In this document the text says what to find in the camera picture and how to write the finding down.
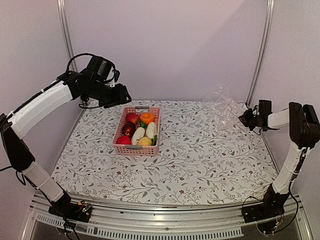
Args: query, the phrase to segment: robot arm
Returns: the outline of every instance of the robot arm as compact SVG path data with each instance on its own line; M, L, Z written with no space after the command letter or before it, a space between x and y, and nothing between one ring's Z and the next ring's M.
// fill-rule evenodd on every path
M284 204L290 195L290 186L298 176L307 155L320 140L320 124L316 112L311 105L302 106L290 102L289 108L272 113L271 101L260 100L258 106L246 110L239 119L251 131L255 127L268 131L289 125L291 142L279 175L264 194L262 204L242 209L245 222L283 214Z
M112 68L113 77L107 80ZM83 202L71 203L68 193L35 162L35 157L23 138L55 109L78 97L84 101L89 98L96 99L99 106L104 108L130 102L131 97L126 86L114 84L119 74L112 62L93 56L88 66L80 73L66 71L50 86L42 89L8 116L3 113L0 115L1 138L11 166L45 194L52 205L49 210L52 214L88 222L91 208Z

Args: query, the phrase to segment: cable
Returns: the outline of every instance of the cable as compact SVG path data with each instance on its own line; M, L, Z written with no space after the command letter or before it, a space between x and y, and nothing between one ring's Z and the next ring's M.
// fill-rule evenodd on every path
M4 170L7 170L7 169L11 169L11 168L12 168L12 166L6 166L6 167L0 169L0 172L2 172L2 171L4 171Z
M54 206L54 204L52 204L52 201L47 197L47 195L46 195L43 191L41 191L40 189L38 189L38 190L42 193L42 195L43 195L43 196L45 197L45 199L50 203L50 205L54 208L54 210L62 216L62 219L63 219L64 222L65 222L65 223L64 223L64 233L65 233L65 236L66 236L69 240L73 240L72 238L70 238L70 237L67 235L67 229L66 229L66 224L67 224L67 225L72 229L72 231L73 231L76 239L77 239L77 240L80 240L80 237L78 236L78 234L77 234L77 232L76 232L76 230L75 230L75 227L72 226L72 224L68 221L68 219L67 219L66 217L64 217L64 214L63 214L61 211L59 211L59 210Z
M287 225L285 225L285 226L284 226L283 228L281 228L280 230L275 231L274 233L279 233L279 232L281 232L282 230L286 229L286 228L295 220L295 218L296 218L296 216L297 216L297 214L298 214L299 203L298 203L297 199L293 196L293 194L292 194L292 192L291 192L291 185L292 185L292 181L290 181L290 183L289 183L289 193L290 193L291 198L295 201L295 204L296 204L296 210L295 210L294 216L293 216L293 218L291 219L291 221L290 221Z
M279 233L279 232L281 232L282 230L284 230L284 229L286 229L287 227L289 227L289 225L295 220L295 218L296 218L296 216L297 216L297 214L298 214L298 210L299 210L299 203L298 203L297 199L293 196L293 194L292 194L292 192L291 192L291 185L292 185L292 181L290 181L290 183L289 183L289 193L290 193L291 198L292 198L292 199L295 201L295 203L296 203L296 210L295 210L295 213L294 213L293 218L291 219L291 221L290 221L287 225L285 225L283 228L277 230L277 229L278 229L278 226L279 226L280 223L281 223L281 220L282 220L283 222L284 222L284 220L285 220L285 216L284 216L283 214L280 214L281 218L280 218L279 221L277 221L277 225L276 225L276 228L275 228L276 230L273 231L272 233L269 233L269 234L264 234L264 233L262 233L263 235L268 236L268 235L274 235L274 234L276 234L276 233Z
M20 179L20 177L18 176L18 170L15 171L15 176L23 186L27 185L26 180L25 180L25 176L23 174L21 174L22 179Z
M107 106L107 104L103 106L85 106L85 105L86 105L86 102L78 104L79 108L81 109L98 109L98 108L103 108L104 106Z
M248 199L255 199L255 200L259 201L259 202L263 202L262 200L254 197L254 196L248 196L248 197L243 201L243 203L242 203L241 211L242 211L242 209L244 208L245 202L246 202Z
M252 130L252 132L254 132L254 133L257 134L258 136L260 136L260 135L261 135L261 130L262 130L262 128L260 128L259 133L257 133L257 132L254 131L254 130Z
M92 53L84 52L84 53L80 53L80 54L78 54L78 55L73 56L73 57L69 60L68 64L66 65L66 70L65 70L66 73L69 72L69 68L70 68L70 65L71 65L72 61L75 60L75 59L78 58L78 57L81 57L81 56L91 56L91 57L95 57L96 55L94 55L94 54L92 54Z

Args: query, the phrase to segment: clear plastic bag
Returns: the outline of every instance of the clear plastic bag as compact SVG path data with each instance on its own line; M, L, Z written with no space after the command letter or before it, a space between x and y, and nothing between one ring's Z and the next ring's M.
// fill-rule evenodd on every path
M238 123L238 117L243 114L241 105L231 99L230 90L226 86L209 92L202 100L202 107L211 113L216 132Z

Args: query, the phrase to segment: table surface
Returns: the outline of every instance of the table surface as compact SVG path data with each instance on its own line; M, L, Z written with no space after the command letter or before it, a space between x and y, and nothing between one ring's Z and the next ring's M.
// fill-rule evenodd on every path
M87 109L52 173L68 192L150 204L227 204L260 198L277 176L261 136L240 122L215 132L201 102L139 100L127 106L161 107L158 154L117 154L113 137L123 105Z

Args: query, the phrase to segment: white wall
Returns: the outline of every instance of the white wall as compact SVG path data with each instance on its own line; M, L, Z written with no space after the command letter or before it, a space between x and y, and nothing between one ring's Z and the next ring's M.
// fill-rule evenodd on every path
M266 56L252 104L272 100L272 111L289 102L311 104L320 118L320 2L275 1ZM267 141L280 166L289 147L289 129L268 131ZM320 143L304 162L295 182L314 239L320 239Z
M8 114L60 75L68 62L55 0L0 1L0 113ZM80 109L57 109L25 138L36 160L51 173ZM9 166L0 143L0 169ZM13 169L0 173L0 239L21 238L34 190Z
M66 1L75 54L113 61L141 100L201 101L224 85L245 102L266 8L266 0Z

